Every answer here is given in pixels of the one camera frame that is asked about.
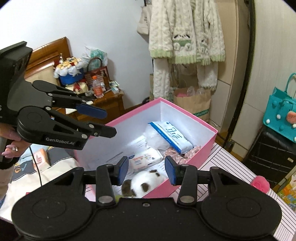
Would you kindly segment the person left hand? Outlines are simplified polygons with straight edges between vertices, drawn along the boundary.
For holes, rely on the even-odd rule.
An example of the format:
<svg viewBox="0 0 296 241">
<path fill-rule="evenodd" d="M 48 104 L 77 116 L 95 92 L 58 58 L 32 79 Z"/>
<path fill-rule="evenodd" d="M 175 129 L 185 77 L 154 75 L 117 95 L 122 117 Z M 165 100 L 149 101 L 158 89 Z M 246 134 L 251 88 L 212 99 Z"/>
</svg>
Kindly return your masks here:
<svg viewBox="0 0 296 241">
<path fill-rule="evenodd" d="M 31 143 L 22 140 L 15 129 L 6 123 L 1 123 L 1 137 L 11 140 L 11 143 L 6 145 L 6 148 L 1 153 L 2 156 L 8 159 L 22 156 L 31 145 Z"/>
</svg>

